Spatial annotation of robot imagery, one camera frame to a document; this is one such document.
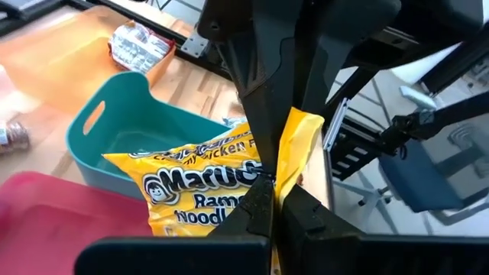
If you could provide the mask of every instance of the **white floor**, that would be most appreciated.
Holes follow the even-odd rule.
[[[161,6],[166,0],[149,0],[154,6]],[[202,8],[205,0],[172,0],[164,9],[175,16],[184,20],[188,24],[195,24],[199,20],[199,12],[189,8],[192,5],[195,8]],[[332,87],[331,97],[342,83],[355,71],[355,68],[348,68],[340,71],[336,82]],[[348,115],[373,129],[382,130],[390,125],[390,119],[394,115],[407,115],[416,109],[416,105],[404,99],[399,92],[399,87],[406,85],[403,81],[395,77],[391,71],[379,72],[360,92],[360,95],[354,97],[350,107],[375,120],[373,123],[361,115],[348,111]],[[463,98],[474,94],[474,87],[469,89],[467,82],[463,79],[458,80],[454,85],[448,87],[439,97],[438,102],[442,104],[452,104]],[[371,183],[382,188],[386,183],[378,169],[376,160],[369,163],[361,171],[371,181]],[[355,185],[361,185],[358,175],[354,174],[345,182]],[[360,196],[342,188],[334,187],[336,212],[353,225],[360,226],[364,217],[363,208],[359,207],[357,202]],[[481,212],[473,218],[452,226],[444,226],[437,222],[430,214],[416,214],[410,211],[402,202],[393,200],[388,206],[393,220],[402,235],[461,235],[461,236],[489,236],[489,211]],[[382,219],[377,211],[368,219],[366,231],[370,233],[391,234],[386,222]]]

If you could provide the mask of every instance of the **chair base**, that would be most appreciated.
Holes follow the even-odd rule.
[[[383,189],[374,188],[371,182],[365,177],[365,175],[361,171],[358,171],[358,176],[360,177],[360,181],[362,182],[363,187],[341,183],[336,180],[334,180],[333,183],[336,186],[340,186],[341,188],[363,196],[363,199],[358,202],[358,204],[364,208],[364,215],[360,223],[360,229],[363,231],[367,231],[368,218],[370,218],[374,209],[377,208],[377,210],[381,213],[382,218],[384,218],[385,222],[389,226],[390,230],[396,235],[399,234],[399,231],[397,230],[397,227],[394,224],[393,219],[390,217],[390,214],[387,211],[386,207],[387,203],[389,203],[392,199],[392,195],[385,194],[389,189],[387,187]]]

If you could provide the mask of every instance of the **ramen noodle package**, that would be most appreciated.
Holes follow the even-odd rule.
[[[300,178],[322,122],[317,115],[291,110],[280,139],[278,201],[283,201]],[[246,121],[202,144],[104,157],[139,186],[147,200],[149,224],[159,236],[207,235],[238,205],[262,172]],[[276,253],[273,262],[276,268]]]

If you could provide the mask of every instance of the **orange plastic tray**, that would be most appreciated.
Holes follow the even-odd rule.
[[[46,30],[0,44],[0,64],[19,90],[76,114],[97,89],[121,71],[108,54],[108,39],[128,19],[96,6]],[[147,74],[162,77],[174,47]]]

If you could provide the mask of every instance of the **metal bracket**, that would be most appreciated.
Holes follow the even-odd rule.
[[[342,102],[336,108],[335,115],[331,120],[331,124],[328,127],[328,131],[322,141],[322,149],[330,152],[333,144],[335,143],[336,136],[339,133],[339,128],[342,126],[343,118],[345,118],[346,111],[348,110],[348,104],[350,99],[344,98]]]
[[[201,37],[196,31],[193,31],[180,49],[193,57],[200,57],[206,50],[208,44],[209,41],[207,39]]]

